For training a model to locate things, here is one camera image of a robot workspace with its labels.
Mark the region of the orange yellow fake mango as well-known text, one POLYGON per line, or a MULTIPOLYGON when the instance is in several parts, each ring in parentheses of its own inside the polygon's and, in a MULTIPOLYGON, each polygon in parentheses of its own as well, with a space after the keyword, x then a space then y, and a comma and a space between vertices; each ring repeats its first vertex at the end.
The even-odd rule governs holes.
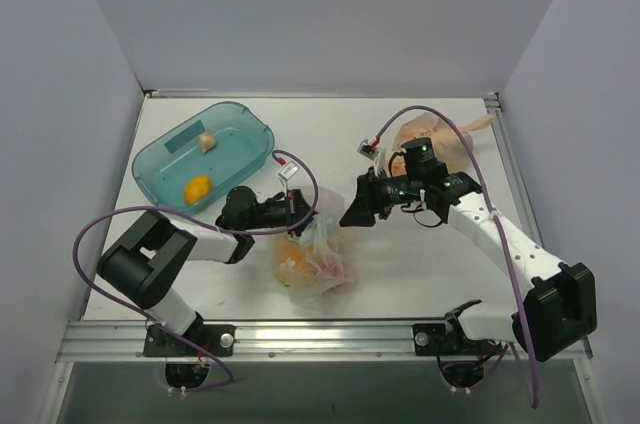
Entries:
POLYGON ((317 269, 307 257, 307 252, 296 243, 281 243, 275 252, 275 278, 285 286, 310 283, 316 276, 317 269))

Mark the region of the clear printed plastic bag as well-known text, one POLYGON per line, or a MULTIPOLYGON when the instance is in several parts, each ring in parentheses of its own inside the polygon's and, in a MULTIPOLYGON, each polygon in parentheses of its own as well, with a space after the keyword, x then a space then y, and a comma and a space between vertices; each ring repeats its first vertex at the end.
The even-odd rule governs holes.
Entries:
POLYGON ((290 303, 300 313, 311 315, 328 314, 338 309, 346 302, 356 286, 356 270, 352 260, 352 235, 349 230, 339 226, 339 218, 346 211, 344 197, 334 190, 321 187, 316 211, 317 214, 312 223, 301 237, 280 234, 272 237, 270 241, 273 276, 276 248, 286 241, 296 243, 303 248, 307 252, 307 259, 317 269, 314 279, 306 285, 285 286, 280 282, 286 289, 290 303), (350 265, 354 273, 354 282, 326 290, 318 282, 318 277, 324 269, 335 265, 350 265))

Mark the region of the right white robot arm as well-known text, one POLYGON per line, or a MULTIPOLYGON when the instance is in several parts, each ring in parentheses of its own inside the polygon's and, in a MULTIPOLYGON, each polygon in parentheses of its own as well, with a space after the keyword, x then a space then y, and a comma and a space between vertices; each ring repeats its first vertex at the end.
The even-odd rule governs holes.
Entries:
POLYGON ((405 172, 391 176, 369 169, 356 181, 343 227, 372 227, 399 206, 428 210, 466 236, 511 281, 516 304, 468 301, 445 316, 446 346, 465 353, 478 341, 519 344, 538 362, 597 328, 596 283, 584 264, 568 265, 545 251, 487 203, 481 185, 464 172, 451 173, 428 138, 402 145, 405 172))

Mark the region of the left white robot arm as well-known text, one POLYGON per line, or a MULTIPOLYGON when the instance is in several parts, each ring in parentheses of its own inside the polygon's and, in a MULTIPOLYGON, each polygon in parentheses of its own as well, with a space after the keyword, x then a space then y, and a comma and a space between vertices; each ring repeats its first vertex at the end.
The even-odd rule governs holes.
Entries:
POLYGON ((167 344, 180 355, 205 342, 202 316, 174 289, 189 260, 235 264, 246 257, 257 235, 286 233, 299 237, 312 223, 319 188, 312 199, 299 188, 259 201, 246 187, 233 188, 213 226, 204 233, 149 208, 104 252, 97 274, 118 294, 111 299, 142 313, 163 327, 167 344))

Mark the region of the small orange fake fruit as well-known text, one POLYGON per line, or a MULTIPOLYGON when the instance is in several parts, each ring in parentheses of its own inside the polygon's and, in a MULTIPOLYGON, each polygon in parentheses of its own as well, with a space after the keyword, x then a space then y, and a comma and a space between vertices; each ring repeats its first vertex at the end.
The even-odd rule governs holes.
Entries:
POLYGON ((208 196, 213 189, 210 178, 206 175, 196 176, 184 187, 183 197, 185 204, 193 206, 208 196))

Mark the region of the orange tied plastic bag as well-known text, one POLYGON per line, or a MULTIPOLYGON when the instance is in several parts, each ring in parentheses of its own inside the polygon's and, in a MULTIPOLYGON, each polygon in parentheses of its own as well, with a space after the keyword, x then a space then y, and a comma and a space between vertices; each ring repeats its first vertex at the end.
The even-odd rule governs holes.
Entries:
MULTIPOLYGON (((474 149, 472 133, 491 126, 493 116, 486 114, 472 123, 458 127, 471 150, 474 149)), ((440 117, 424 112, 420 116, 404 123, 393 142, 392 155, 402 151, 402 145, 418 138, 429 138, 434 148, 436 158, 444 162, 450 173, 467 171, 470 169, 468 154, 451 127, 440 117)), ((396 157, 390 167, 392 176, 406 175, 402 157, 396 157)))

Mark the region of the small beige fake garlic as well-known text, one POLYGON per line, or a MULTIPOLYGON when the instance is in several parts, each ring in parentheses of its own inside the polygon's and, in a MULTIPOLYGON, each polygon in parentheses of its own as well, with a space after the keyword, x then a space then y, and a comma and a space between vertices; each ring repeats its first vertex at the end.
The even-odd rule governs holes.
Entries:
POLYGON ((216 146, 216 138, 212 133, 205 132, 199 136, 199 145, 203 154, 208 153, 216 146))

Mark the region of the teal plastic fruit tray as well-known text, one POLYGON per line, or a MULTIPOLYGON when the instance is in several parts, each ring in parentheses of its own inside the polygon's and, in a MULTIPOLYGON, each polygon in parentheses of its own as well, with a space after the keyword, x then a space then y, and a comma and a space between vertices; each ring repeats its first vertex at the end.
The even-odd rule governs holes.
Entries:
POLYGON ((155 206, 196 215, 260 170, 274 150, 275 135, 247 106, 215 103, 143 147, 131 172, 143 195, 155 206), (203 154, 202 133, 216 146, 203 154), (185 204, 185 185, 194 177, 210 178, 211 193, 193 206, 185 204))

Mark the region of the front aluminium rail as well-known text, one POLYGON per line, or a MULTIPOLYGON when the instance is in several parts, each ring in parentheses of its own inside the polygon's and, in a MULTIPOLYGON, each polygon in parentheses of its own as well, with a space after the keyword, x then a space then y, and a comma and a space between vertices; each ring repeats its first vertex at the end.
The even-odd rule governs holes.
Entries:
POLYGON ((439 320, 208 321, 193 349, 143 321, 78 321, 67 325, 59 362, 193 362, 204 350, 229 362, 473 360, 487 351, 453 344, 439 320))

